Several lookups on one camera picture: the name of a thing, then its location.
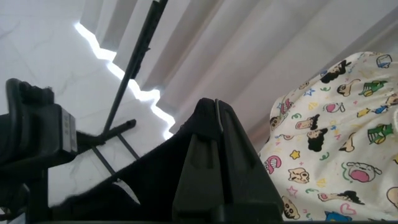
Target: curtain fold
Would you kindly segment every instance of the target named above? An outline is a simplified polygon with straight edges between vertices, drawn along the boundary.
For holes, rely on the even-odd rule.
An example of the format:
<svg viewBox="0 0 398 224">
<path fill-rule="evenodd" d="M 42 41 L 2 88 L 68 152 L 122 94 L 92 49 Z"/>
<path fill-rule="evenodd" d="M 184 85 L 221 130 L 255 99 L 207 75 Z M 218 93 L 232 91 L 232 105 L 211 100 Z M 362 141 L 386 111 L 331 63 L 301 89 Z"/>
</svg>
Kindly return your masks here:
<svg viewBox="0 0 398 224">
<path fill-rule="evenodd" d="M 80 22 L 124 70 L 150 4 L 86 0 Z M 397 20 L 395 0 L 169 0 L 136 82 L 161 91 L 172 133 L 200 98 L 219 98 L 259 148 L 278 97 L 348 54 L 397 50 Z"/>
</svg>

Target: tile floor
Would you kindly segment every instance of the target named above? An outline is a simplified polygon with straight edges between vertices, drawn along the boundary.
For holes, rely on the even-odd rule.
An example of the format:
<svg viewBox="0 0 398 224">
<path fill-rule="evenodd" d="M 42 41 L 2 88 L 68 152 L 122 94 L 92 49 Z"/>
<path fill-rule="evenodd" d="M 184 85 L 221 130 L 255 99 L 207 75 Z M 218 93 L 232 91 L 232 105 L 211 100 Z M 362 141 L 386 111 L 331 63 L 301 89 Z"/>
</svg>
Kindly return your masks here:
<svg viewBox="0 0 398 224">
<path fill-rule="evenodd" d="M 123 72 L 98 59 L 77 31 L 83 4 L 82 0 L 0 0 L 0 92 L 5 92 L 9 78 L 51 86 L 56 102 L 76 118 L 77 128 L 99 134 Z M 134 94 L 127 90 L 113 122 L 137 119 L 137 126 L 123 136 L 140 156 L 164 141 L 172 122 L 157 116 L 162 111 L 152 106 L 156 99 L 149 95 L 136 88 Z M 5 94 L 0 96 L 0 113 L 7 113 Z M 114 170 L 134 161 L 118 139 L 99 150 Z M 49 175 L 49 204 L 53 205 L 88 190 L 109 172 L 89 151 L 51 168 Z"/>
</svg>

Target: sunlight strip on floor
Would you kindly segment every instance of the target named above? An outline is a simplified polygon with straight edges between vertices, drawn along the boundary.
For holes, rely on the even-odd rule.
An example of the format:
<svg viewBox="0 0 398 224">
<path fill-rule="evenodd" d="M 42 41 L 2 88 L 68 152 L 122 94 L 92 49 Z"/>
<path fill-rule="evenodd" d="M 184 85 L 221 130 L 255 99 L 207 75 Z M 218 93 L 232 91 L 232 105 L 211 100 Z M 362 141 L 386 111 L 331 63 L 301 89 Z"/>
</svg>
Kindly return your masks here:
<svg viewBox="0 0 398 224">
<path fill-rule="evenodd" d="M 107 68 L 109 69 L 109 71 L 113 75 L 118 77 L 120 80 L 122 80 L 124 76 L 124 71 L 121 70 L 117 65 L 115 65 L 112 62 L 116 56 L 116 52 L 106 49 L 101 49 L 100 44 L 98 43 L 95 35 L 91 33 L 88 29 L 86 29 L 83 25 L 81 25 L 79 22 L 75 24 L 75 29 L 82 37 L 84 37 L 88 41 L 95 56 L 98 59 L 108 60 L 109 62 L 107 64 Z M 159 90 L 141 91 L 139 85 L 135 80 L 130 80 L 128 86 L 132 91 L 132 93 L 134 94 L 134 96 L 139 101 L 153 100 L 153 104 L 150 106 L 150 109 L 156 116 L 166 121 L 168 124 L 167 129 L 163 132 L 163 137 L 166 140 L 171 138 L 173 134 L 169 131 L 169 129 L 175 124 L 175 120 L 171 115 L 167 114 L 166 112 L 162 111 L 160 108 L 156 106 L 156 103 L 160 99 L 160 91 Z"/>
</svg>

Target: cartoon print fabric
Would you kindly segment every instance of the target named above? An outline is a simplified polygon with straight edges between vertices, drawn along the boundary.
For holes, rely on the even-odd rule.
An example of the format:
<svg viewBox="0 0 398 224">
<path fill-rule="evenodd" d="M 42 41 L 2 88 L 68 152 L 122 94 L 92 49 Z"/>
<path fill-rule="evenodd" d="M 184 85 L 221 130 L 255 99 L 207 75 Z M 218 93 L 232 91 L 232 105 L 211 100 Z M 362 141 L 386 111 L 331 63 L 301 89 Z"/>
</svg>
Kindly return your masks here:
<svg viewBox="0 0 398 224">
<path fill-rule="evenodd" d="M 351 55 L 275 102 L 259 155 L 285 220 L 398 220 L 397 61 Z"/>
</svg>

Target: black metal frame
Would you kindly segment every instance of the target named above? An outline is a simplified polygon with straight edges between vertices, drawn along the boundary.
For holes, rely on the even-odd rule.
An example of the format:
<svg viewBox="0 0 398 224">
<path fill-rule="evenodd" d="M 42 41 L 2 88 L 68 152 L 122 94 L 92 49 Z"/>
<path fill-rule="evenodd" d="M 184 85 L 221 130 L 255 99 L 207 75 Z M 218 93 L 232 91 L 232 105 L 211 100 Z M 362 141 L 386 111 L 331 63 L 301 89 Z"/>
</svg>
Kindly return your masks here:
<svg viewBox="0 0 398 224">
<path fill-rule="evenodd" d="M 118 137 L 120 141 L 124 144 L 124 146 L 128 149 L 128 151 L 138 159 L 138 154 L 134 151 L 134 149 L 129 145 L 129 143 L 123 138 L 122 133 L 132 129 L 136 125 L 136 120 L 132 119 L 125 122 L 122 125 L 116 126 L 111 129 L 111 125 L 113 119 L 118 111 L 120 102 L 123 98 L 124 92 L 128 86 L 130 79 L 135 79 L 141 67 L 141 62 L 144 59 L 145 53 L 149 50 L 149 43 L 154 35 L 156 27 L 160 21 L 160 17 L 166 7 L 168 0 L 160 0 L 159 2 L 153 1 L 150 6 L 148 15 L 145 19 L 144 25 L 142 26 L 142 30 L 139 34 L 136 46 L 132 51 L 132 55 L 127 66 L 126 72 L 124 73 L 123 79 L 120 83 L 118 92 L 116 93 L 115 99 L 113 101 L 113 105 L 111 111 L 109 112 L 108 118 L 105 123 L 105 127 L 103 132 L 97 136 L 97 138 L 101 138 L 104 141 L 107 141 L 111 138 Z M 111 175 L 116 172 L 111 167 L 111 165 L 107 162 L 107 160 L 102 156 L 96 146 L 91 148 L 94 153 L 97 155 L 98 159 L 104 164 L 106 169 L 111 173 Z"/>
</svg>

